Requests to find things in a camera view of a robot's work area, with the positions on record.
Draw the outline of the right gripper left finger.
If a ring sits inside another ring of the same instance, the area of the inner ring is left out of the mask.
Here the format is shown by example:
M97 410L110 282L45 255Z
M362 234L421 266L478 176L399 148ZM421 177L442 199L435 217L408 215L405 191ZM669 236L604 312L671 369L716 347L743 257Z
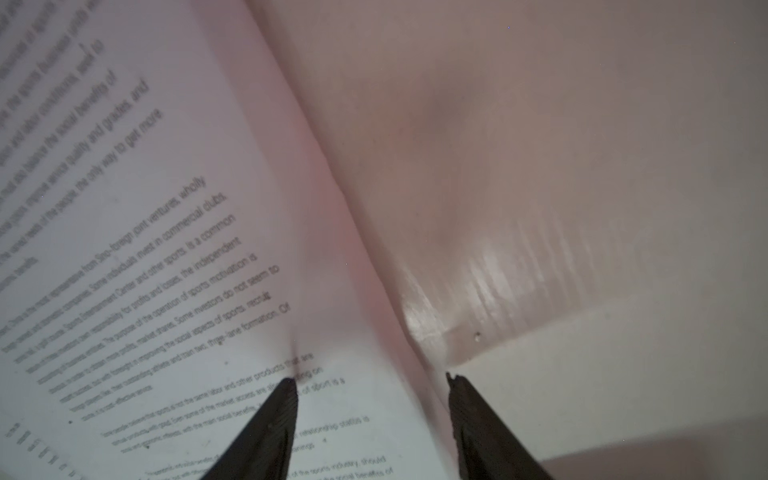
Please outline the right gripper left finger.
M203 480L285 480L299 398L293 378L281 380Z

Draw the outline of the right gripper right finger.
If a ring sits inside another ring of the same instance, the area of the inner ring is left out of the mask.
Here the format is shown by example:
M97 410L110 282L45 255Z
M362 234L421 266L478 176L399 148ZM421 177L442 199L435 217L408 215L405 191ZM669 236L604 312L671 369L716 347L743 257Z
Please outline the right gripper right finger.
M462 480L552 480L466 377L446 379Z

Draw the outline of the printed paper sheet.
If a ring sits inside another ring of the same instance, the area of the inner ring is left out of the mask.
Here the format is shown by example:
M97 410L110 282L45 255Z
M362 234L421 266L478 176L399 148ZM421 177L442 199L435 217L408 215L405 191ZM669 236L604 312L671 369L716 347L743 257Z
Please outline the printed paper sheet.
M453 479L445 413L242 1L1 5L1 471Z

